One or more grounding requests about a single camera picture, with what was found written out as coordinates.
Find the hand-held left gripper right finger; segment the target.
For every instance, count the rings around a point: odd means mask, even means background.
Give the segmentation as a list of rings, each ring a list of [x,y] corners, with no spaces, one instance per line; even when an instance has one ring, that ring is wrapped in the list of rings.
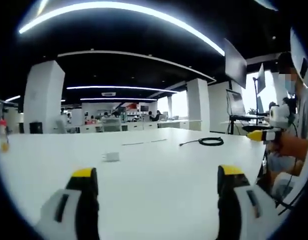
[[[279,225],[271,196],[232,165],[218,166],[219,240],[267,240]]]

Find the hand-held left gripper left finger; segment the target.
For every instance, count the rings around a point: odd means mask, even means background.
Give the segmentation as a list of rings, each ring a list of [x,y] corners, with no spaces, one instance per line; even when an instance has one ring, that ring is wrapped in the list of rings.
[[[96,168],[75,171],[43,204],[35,226],[44,240],[99,240]]]

